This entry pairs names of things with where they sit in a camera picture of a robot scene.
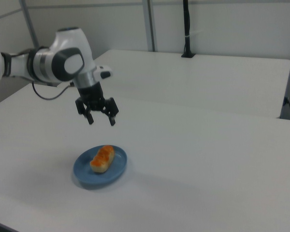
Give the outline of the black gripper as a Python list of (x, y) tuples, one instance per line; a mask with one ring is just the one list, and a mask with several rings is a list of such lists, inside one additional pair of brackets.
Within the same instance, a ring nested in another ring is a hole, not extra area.
[(83, 115), (90, 125), (94, 122), (91, 111), (101, 111), (108, 116), (110, 125), (115, 125), (118, 106), (114, 98), (104, 98), (100, 82), (91, 87), (78, 88), (78, 92), (80, 97), (75, 101), (78, 114)]

